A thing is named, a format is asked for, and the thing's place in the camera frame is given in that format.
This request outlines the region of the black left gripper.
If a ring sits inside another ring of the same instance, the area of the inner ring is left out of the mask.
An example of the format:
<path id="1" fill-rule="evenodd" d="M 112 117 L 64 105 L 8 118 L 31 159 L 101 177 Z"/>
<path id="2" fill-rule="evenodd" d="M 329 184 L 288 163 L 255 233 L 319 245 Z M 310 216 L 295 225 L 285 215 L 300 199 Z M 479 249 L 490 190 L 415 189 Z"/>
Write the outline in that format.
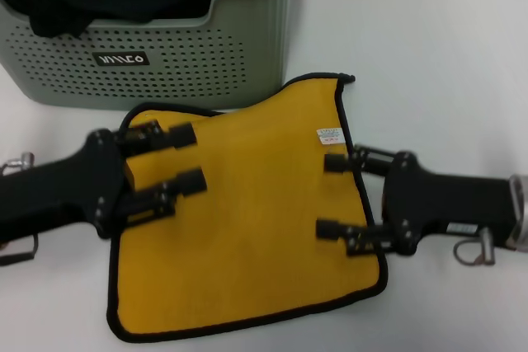
<path id="1" fill-rule="evenodd" d="M 191 123 L 163 130 L 150 120 L 115 133 L 96 130 L 74 155 L 1 178 L 1 240 L 10 242 L 73 223 L 89 223 L 100 238 L 108 239 L 117 229 L 112 220 L 117 202 L 123 229 L 173 216 L 179 195 L 207 191 L 202 169 L 178 173 L 119 199 L 125 187 L 125 158 L 196 144 Z"/>

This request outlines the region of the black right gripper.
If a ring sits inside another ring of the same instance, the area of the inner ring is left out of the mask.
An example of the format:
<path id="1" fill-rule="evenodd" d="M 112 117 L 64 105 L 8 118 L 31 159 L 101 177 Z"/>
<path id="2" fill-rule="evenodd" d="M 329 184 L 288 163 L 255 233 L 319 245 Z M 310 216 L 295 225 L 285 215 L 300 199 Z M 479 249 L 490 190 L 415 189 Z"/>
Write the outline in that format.
<path id="1" fill-rule="evenodd" d="M 505 248 L 516 226 L 506 179 L 438 174 L 423 168 L 411 152 L 392 153 L 361 145 L 351 154 L 327 153 L 323 171 L 361 171 L 384 178 L 382 218 L 391 227 L 316 221 L 316 238 L 343 240 L 347 256 L 394 251 L 411 256 L 429 235 L 476 237 L 485 228 L 494 246 Z"/>

